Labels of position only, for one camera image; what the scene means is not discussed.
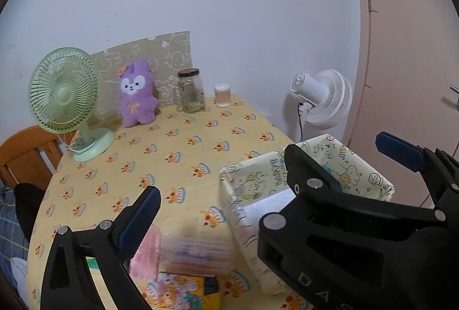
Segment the white standing fan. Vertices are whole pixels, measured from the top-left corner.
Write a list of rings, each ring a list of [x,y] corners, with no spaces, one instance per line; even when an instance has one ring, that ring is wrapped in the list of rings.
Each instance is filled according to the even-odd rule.
[[[290,91],[297,99],[299,140],[316,133],[344,138],[353,89],[342,73],[335,69],[324,69],[317,74],[300,72],[291,80]]]

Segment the green desk fan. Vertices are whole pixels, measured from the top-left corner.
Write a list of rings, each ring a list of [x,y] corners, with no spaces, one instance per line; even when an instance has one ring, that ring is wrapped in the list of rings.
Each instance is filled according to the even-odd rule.
[[[57,135],[79,132],[68,146],[77,162],[87,162],[104,153],[115,139],[112,130],[105,127],[91,130],[88,125],[98,86],[93,59],[74,47],[51,51],[36,66],[30,79],[29,106],[38,125]]]

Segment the beige door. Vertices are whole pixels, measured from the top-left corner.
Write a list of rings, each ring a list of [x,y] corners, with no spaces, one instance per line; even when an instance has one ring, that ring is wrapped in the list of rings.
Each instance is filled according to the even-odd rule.
[[[422,177],[377,151],[382,131],[458,154],[458,13],[452,0],[360,0],[359,66],[344,142],[394,185],[393,202],[429,208]]]

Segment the blue plaid bedding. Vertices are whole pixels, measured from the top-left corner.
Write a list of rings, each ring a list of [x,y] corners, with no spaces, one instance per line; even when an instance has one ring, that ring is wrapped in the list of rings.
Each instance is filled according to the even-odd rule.
[[[1,183],[1,273],[22,297],[26,292],[27,242],[15,210],[13,190]]]

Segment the glass jar with brown lid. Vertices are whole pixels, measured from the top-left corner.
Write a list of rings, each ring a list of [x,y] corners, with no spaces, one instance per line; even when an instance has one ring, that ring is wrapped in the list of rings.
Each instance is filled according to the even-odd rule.
[[[205,108],[205,93],[198,68],[188,68],[177,73],[177,103],[186,113],[196,113]]]

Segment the clear plastic packet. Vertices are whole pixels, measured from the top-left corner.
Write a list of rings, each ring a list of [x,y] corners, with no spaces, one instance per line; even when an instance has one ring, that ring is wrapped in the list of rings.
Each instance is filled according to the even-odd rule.
[[[172,274],[218,276],[234,268],[230,242],[167,235],[160,246],[160,268]]]

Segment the wooden chair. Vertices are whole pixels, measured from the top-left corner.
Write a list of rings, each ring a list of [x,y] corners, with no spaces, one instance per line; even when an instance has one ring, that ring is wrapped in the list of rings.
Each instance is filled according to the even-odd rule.
[[[61,170],[64,151],[59,143],[70,144],[75,132],[60,138],[39,126],[25,128],[1,145],[1,181],[15,188],[30,183],[46,190],[54,174]]]

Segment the pink tissue packet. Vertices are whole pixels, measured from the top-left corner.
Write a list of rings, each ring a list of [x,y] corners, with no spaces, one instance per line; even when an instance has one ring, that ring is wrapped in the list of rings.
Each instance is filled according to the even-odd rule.
[[[160,263],[160,246],[160,229],[152,224],[130,261],[132,277],[152,282],[156,280]]]

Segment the cotton swab container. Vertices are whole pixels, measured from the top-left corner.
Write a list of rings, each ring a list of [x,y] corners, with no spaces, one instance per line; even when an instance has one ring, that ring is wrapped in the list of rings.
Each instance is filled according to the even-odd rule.
[[[231,90],[227,84],[218,84],[214,87],[215,105],[219,108],[226,108],[231,105]]]

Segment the cartoon-print storage basket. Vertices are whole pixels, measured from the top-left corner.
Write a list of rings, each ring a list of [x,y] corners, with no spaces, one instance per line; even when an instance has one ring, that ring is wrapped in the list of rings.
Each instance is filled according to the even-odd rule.
[[[389,201],[395,188],[376,169],[330,134],[298,143],[318,165],[356,196]],[[261,291],[277,295],[287,285],[261,262],[257,253],[258,222],[293,199],[287,184],[284,149],[224,167],[220,172],[220,205],[248,268]]]

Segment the green orange tissue packet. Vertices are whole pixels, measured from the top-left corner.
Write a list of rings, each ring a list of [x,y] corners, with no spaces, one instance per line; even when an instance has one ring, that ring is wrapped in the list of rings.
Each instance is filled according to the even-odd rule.
[[[88,268],[90,268],[91,270],[98,270],[99,267],[94,257],[86,257],[86,262],[88,264]]]

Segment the beige cartoon wall mat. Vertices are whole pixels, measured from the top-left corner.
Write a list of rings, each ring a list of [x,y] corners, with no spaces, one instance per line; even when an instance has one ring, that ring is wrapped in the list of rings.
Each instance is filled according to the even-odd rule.
[[[120,76],[126,66],[135,61],[148,62],[155,81],[153,95],[158,99],[159,107],[176,103],[177,73],[193,66],[190,32],[138,39],[94,53],[91,58],[98,69],[99,87],[89,124],[103,126],[119,117],[117,90]]]

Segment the purple plush bunny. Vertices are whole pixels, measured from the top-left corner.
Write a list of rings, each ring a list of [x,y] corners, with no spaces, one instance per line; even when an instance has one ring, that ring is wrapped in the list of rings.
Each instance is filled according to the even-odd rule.
[[[124,127],[145,125],[155,120],[158,100],[153,89],[154,78],[147,60],[126,66],[118,82],[119,112]]]

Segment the black cloth on chair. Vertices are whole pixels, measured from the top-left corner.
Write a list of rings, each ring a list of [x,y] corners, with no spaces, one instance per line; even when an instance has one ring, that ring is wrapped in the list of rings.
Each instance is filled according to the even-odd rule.
[[[17,220],[27,242],[30,242],[45,191],[31,183],[19,183],[14,187],[13,192]]]

